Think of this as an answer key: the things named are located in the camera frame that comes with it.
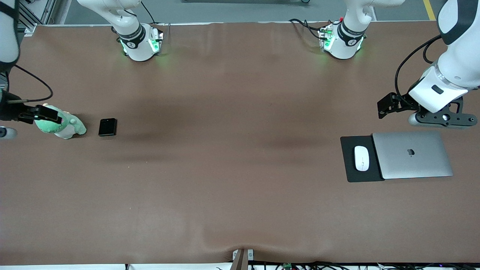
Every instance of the white mouse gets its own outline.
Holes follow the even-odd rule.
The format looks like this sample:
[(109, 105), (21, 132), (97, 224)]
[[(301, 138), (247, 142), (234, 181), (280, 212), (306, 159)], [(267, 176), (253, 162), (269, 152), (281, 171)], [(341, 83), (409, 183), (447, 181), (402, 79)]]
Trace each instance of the white mouse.
[(368, 156), (367, 148), (364, 146), (355, 146), (354, 156), (355, 168), (360, 172), (368, 170), (368, 167), (370, 166), (370, 157)]

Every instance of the smartphone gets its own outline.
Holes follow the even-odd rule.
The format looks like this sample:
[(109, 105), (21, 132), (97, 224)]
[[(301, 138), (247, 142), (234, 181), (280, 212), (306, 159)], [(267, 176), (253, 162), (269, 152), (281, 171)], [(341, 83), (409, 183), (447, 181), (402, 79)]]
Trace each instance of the smartphone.
[(103, 136), (114, 136), (117, 134), (117, 119), (115, 118), (106, 118), (100, 120), (100, 129), (98, 130), (98, 135)]

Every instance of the laptop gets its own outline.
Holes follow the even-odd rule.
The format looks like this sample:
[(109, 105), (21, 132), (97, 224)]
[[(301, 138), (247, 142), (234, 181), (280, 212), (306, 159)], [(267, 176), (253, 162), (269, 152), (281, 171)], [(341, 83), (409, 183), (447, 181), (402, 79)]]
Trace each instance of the laptop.
[(384, 179), (453, 175), (437, 131), (373, 133), (372, 136)]

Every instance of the gray floor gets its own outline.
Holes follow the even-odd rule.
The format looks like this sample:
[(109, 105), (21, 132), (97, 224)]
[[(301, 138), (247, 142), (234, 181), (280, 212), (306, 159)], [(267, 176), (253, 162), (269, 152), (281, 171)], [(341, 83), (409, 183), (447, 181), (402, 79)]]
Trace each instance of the gray floor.
[[(430, 0), (435, 14), (446, 0)], [(309, 21), (338, 19), (345, 14), (342, 0), (143, 0), (154, 19), (161, 23)], [(406, 0), (395, 9), (375, 8), (382, 21), (428, 20), (423, 0)], [(141, 22), (151, 19), (142, 6), (134, 12)], [(106, 20), (72, 0), (65, 24), (106, 24)]]

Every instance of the black mouse pad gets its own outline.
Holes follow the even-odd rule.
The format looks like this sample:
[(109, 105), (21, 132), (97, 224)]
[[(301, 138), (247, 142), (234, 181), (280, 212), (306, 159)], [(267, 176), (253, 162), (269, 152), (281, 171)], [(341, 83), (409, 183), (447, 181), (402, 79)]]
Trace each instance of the black mouse pad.
[[(372, 136), (352, 136), (341, 137), (343, 161), (345, 163), (345, 171), (347, 172), (347, 180), (349, 182), (375, 182), (384, 181), (380, 176), (380, 167), (373, 146)], [(369, 168), (364, 172), (360, 172), (355, 168), (354, 148), (355, 146), (364, 146), (368, 149)]]

